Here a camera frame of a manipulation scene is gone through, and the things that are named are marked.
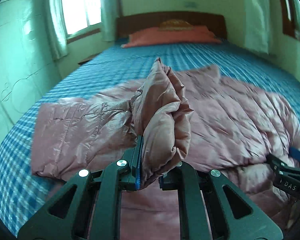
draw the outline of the red pillow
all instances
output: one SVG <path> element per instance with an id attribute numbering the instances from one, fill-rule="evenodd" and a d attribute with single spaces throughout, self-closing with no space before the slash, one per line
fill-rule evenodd
<path id="1" fill-rule="evenodd" d="M 152 27 L 129 35 L 129 43 L 121 47 L 131 48 L 180 42 L 221 43 L 206 26 L 195 26 L 191 30 L 182 31 L 160 31 L 158 27 Z"/>

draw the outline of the pillow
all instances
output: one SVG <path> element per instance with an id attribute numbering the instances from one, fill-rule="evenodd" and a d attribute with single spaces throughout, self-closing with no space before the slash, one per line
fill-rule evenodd
<path id="1" fill-rule="evenodd" d="M 206 26 L 194 26 L 191 30 L 160 31 L 158 27 L 147 28 L 129 35 L 129 42 L 122 48 L 151 46 L 158 44 L 221 43 Z"/>
<path id="2" fill-rule="evenodd" d="M 160 24 L 159 31 L 192 30 L 194 27 L 184 20 L 168 20 Z"/>

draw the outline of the green wall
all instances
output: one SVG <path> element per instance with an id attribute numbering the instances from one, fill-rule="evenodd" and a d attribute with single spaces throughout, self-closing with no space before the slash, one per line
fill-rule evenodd
<path id="1" fill-rule="evenodd" d="M 45 30 L 44 0 L 0 3 L 0 143 L 61 80 Z"/>
<path id="2" fill-rule="evenodd" d="M 101 33 L 95 33 L 88 37 L 71 42 L 67 45 L 68 55 L 58 59 L 56 64 L 62 78 L 65 78 L 71 72 L 76 70 L 78 62 L 97 53 L 108 49 L 113 45 L 113 42 L 102 40 Z"/>
<path id="3" fill-rule="evenodd" d="M 245 13 L 243 0 L 122 0 L 122 9 L 125 16 L 176 10 L 222 14 L 226 18 L 229 41 L 241 47 L 244 43 Z M 68 45 L 69 55 L 57 61 L 61 76 L 64 78 L 78 68 L 77 62 L 80 60 L 102 52 L 109 46 L 111 43 L 102 41 L 101 33 L 70 43 Z"/>

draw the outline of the bed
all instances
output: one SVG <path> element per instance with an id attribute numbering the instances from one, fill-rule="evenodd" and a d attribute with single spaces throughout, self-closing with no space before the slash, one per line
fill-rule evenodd
<path id="1" fill-rule="evenodd" d="M 122 49 L 127 35 L 173 19 L 207 25 L 222 44 L 167 44 Z M 55 182 L 31 175 L 30 156 L 36 116 L 42 103 L 64 97 L 90 98 L 120 82 L 145 78 L 157 57 L 173 70 L 217 64 L 223 75 L 252 83 L 287 98 L 300 122 L 300 83 L 287 72 L 229 43 L 221 15 L 198 12 L 158 12 L 121 17 L 118 40 L 57 84 L 16 123 L 0 146 L 0 220 L 13 235 L 44 204 Z"/>

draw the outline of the wooden window trim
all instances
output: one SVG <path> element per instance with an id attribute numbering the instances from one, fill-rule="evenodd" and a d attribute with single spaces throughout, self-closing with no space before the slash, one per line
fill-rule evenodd
<path id="1" fill-rule="evenodd" d="M 80 40 L 80 39 L 82 39 L 82 38 L 88 37 L 88 36 L 93 35 L 93 34 L 95 34 L 95 33 L 99 33 L 99 32 L 101 32 L 100 28 L 95 29 L 95 30 L 92 30 L 92 31 L 87 32 L 87 33 L 83 33 L 83 34 L 78 35 L 78 36 L 76 36 L 76 37 L 67 39 L 67 44 L 69 44 L 69 43 L 71 43 L 71 42 L 74 42 L 74 41 L 77 41 L 77 40 Z"/>
<path id="2" fill-rule="evenodd" d="M 282 9 L 282 27 L 283 34 L 286 34 L 300 41 L 300 30 L 297 29 L 297 13 L 294 0 L 280 0 Z M 288 9 L 290 10 L 291 20 L 289 19 Z"/>

